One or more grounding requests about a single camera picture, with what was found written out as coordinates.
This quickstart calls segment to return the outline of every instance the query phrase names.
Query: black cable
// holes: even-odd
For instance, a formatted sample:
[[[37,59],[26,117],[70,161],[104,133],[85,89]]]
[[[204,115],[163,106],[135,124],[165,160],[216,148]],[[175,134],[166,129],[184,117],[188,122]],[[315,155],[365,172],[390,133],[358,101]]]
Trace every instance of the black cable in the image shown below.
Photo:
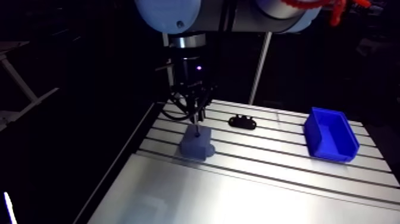
[[[202,108],[204,108],[206,102],[208,101],[208,97],[210,97],[211,91],[212,91],[212,88],[209,88],[203,101],[201,101],[200,104],[192,112],[190,112],[189,114],[187,114],[183,117],[174,117],[171,114],[168,114],[165,110],[161,110],[161,113],[171,120],[182,121],[182,120],[186,120],[186,119],[191,119],[196,113],[198,113]]]

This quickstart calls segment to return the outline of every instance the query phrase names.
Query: dark background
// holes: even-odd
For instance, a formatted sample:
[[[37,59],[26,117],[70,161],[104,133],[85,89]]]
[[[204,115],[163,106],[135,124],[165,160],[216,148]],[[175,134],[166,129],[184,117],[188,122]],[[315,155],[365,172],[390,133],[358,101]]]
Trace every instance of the dark background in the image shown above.
[[[255,104],[344,111],[399,178],[399,3],[376,5],[384,10],[348,7],[335,28],[323,10],[300,33],[274,34]],[[208,34],[210,52],[217,38]],[[223,35],[217,99],[248,102],[263,38]],[[0,132],[0,189],[19,223],[71,223],[151,102],[165,97],[167,76],[154,72],[165,63],[161,34],[133,1],[18,0],[1,2],[0,40],[30,41],[8,58],[36,95],[60,88]],[[28,103],[0,69],[0,110]]]

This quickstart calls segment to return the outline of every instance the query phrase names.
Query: aluminum table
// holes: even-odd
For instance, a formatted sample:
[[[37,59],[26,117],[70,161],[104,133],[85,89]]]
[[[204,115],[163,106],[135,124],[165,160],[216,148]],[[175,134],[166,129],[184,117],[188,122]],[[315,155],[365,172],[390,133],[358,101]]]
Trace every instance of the aluminum table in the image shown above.
[[[258,127],[230,127],[235,114]],[[308,155],[307,114],[214,100],[206,115],[214,156],[182,158],[189,122],[160,114],[89,223],[400,223],[399,182],[362,123],[349,122],[361,146],[343,164]]]

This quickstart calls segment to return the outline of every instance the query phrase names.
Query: blue storage bin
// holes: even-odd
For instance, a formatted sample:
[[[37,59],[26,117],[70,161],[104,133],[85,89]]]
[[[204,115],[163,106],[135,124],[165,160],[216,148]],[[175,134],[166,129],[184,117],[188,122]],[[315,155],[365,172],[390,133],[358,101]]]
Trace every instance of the blue storage bin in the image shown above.
[[[304,135],[310,155],[326,160],[351,161],[360,147],[340,111],[313,107],[304,124]]]

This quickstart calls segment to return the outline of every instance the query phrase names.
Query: metal pole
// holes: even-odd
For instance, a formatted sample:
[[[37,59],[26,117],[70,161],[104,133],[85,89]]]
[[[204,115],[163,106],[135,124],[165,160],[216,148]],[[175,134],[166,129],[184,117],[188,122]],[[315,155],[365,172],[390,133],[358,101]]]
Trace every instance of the metal pole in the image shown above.
[[[265,33],[260,59],[258,60],[257,71],[255,72],[253,88],[251,89],[251,94],[249,99],[250,105],[253,105],[254,103],[255,94],[257,93],[258,82],[260,81],[261,72],[263,71],[264,67],[265,56],[267,55],[268,47],[270,46],[271,36],[272,36],[271,32]]]
[[[3,68],[7,71],[14,82],[19,86],[19,88],[24,92],[25,96],[28,97],[31,102],[37,101],[38,97],[33,93],[28,84],[26,84],[26,82],[18,74],[14,66],[8,61],[7,56],[5,54],[0,55],[0,60]]]
[[[170,45],[167,33],[162,33],[162,43],[164,46]],[[172,71],[172,66],[167,67],[167,73],[168,73],[168,83],[170,84],[170,86],[173,86],[174,85],[174,75],[173,75],[173,71]]]

